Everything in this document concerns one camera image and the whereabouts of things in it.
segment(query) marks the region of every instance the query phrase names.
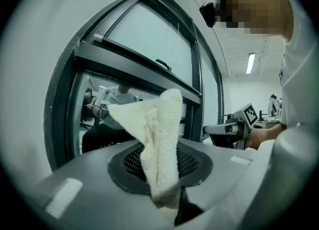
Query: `headset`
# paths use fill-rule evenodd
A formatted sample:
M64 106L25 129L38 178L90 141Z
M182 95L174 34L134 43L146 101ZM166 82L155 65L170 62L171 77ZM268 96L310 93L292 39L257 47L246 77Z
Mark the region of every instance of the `headset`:
M215 9L214 3L207 1L200 8L200 13L202 14L208 27L213 27L217 22L218 13Z

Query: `window handle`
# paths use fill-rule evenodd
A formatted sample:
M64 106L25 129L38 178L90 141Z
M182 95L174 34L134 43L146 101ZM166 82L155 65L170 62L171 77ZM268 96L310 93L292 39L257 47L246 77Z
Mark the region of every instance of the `window handle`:
M164 65L170 72L171 72L171 66L169 66L167 63L160 59L156 59L155 62L159 62L160 64Z

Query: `window frame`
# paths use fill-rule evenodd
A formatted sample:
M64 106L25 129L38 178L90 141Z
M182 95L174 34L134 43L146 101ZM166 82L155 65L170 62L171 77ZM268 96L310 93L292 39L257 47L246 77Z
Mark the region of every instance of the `window frame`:
M198 38L198 42L201 44L203 49L206 51L208 57L210 58L212 70L214 71L213 75L215 78L215 81L217 82L217 90L218 90L218 120L217 124L224 123L224 90L223 90L223 84L222 84L222 77L220 70L217 65L217 61L211 52L208 43L206 42L204 36L199 31L199 29L195 26L196 35Z
M121 19L141 1L148 3L160 14L164 13L164 18L174 26L178 22L181 34L191 42L193 86L185 83L162 65L107 38ZM98 31L103 31L103 33L106 31L104 36L100 36L100 41L96 40L95 36ZM161 93L169 88L180 89L183 100L187 103L186 116L182 120L185 124L183 138L200 142L203 128L204 95L198 42L199 39L203 40L203 37L198 32L192 19L173 0L116 0L84 24L61 54L51 77L45 100L44 138L52 170L74 158L71 149L73 138L70 137L70 134L73 133L73 124L70 125L73 120L71 106L74 103L74 92L77 91L78 81L83 71L132 82L133 86L156 93ZM112 54L122 63L147 68L147 71L142 77L137 76L136 73L131 73L133 69L123 69L121 63L103 62L105 58L102 59L94 51L99 51L102 55ZM157 77L158 84L156 84L157 81L150 80L150 74ZM220 86L221 80L216 80L216 82Z

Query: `ceiling light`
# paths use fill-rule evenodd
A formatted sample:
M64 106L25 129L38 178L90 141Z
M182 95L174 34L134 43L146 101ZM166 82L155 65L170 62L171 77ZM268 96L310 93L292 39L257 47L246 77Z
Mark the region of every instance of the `ceiling light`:
M251 73L251 70L253 69L254 61L255 61L255 53L249 53L248 55L248 66L247 66L247 72L246 74Z

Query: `towel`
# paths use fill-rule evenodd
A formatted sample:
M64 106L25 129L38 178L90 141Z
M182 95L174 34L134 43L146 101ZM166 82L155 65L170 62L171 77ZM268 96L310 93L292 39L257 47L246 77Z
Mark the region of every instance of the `towel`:
M176 145L182 111L180 90L166 90L155 100L109 105L108 110L115 121L144 145L140 160L156 206L178 208Z

